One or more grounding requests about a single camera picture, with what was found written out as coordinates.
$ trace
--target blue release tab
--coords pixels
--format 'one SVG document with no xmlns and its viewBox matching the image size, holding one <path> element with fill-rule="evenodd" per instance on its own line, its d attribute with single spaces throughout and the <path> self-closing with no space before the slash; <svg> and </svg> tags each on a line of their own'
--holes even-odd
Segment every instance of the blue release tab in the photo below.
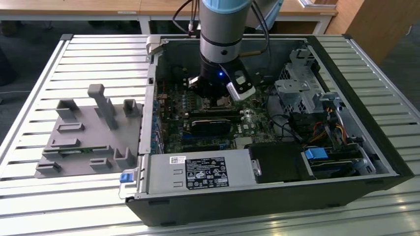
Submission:
<svg viewBox="0 0 420 236">
<path fill-rule="evenodd" d="M 305 154 L 306 154 L 309 160 L 311 160 L 311 159 L 327 159 L 329 158 L 326 149 L 323 149 L 322 147 L 310 148 L 307 151 L 305 151 Z"/>
<path fill-rule="evenodd" d="M 134 182 L 134 173 L 123 173 L 121 175 L 121 183 L 131 183 Z"/>
</svg>

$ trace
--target slotted aluminum surface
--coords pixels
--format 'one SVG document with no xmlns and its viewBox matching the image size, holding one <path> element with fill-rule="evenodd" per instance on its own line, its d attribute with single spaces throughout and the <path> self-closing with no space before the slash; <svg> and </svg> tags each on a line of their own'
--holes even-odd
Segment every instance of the slotted aluminum surface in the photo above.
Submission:
<svg viewBox="0 0 420 236">
<path fill-rule="evenodd" d="M 87 87 L 103 83 L 106 96 L 115 104 L 127 98 L 145 100 L 146 36 L 75 35 L 71 41 L 61 41 L 0 147 L 0 235 L 337 236 L 420 230 L 419 112 L 357 44 L 342 36 L 321 36 L 319 40 L 409 162 L 414 179 L 345 207 L 177 227 L 145 226 L 119 199 L 119 174 L 33 177 L 58 118 L 53 109 L 61 98 L 77 98 L 78 105 L 93 105 Z"/>
</svg>

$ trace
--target power supply label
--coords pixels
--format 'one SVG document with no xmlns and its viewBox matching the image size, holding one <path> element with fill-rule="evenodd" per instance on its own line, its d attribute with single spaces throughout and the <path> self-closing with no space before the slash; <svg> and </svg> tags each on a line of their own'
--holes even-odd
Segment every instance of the power supply label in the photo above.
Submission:
<svg viewBox="0 0 420 236">
<path fill-rule="evenodd" d="M 187 188 L 229 187 L 229 171 L 225 157 L 186 160 Z"/>
</svg>

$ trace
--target white table leg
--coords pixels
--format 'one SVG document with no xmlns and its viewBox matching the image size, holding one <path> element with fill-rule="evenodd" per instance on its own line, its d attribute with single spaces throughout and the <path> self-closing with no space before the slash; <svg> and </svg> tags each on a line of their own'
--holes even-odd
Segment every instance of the white table leg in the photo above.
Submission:
<svg viewBox="0 0 420 236">
<path fill-rule="evenodd" d="M 142 34 L 151 34 L 151 16 L 139 16 Z"/>
<path fill-rule="evenodd" d="M 333 19 L 333 16 L 323 16 L 322 17 L 322 19 L 318 22 L 317 27 L 314 29 L 314 34 L 325 34 L 326 33 L 331 19 Z"/>
</svg>

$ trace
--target wooden desk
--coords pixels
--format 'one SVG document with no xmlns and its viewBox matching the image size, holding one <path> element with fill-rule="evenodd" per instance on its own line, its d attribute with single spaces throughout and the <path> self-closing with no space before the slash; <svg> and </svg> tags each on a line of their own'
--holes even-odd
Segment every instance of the wooden desk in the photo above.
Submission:
<svg viewBox="0 0 420 236">
<path fill-rule="evenodd" d="M 150 21 L 169 21 L 186 0 L 142 0 L 141 27 L 143 34 L 150 34 Z M 277 21 L 318 22 L 315 34 L 325 34 L 331 18 L 338 14 L 334 9 L 303 8 L 298 0 L 285 0 Z M 191 6 L 186 6 L 178 19 L 190 20 Z"/>
<path fill-rule="evenodd" d="M 0 0 L 0 20 L 137 20 L 142 0 Z"/>
</svg>

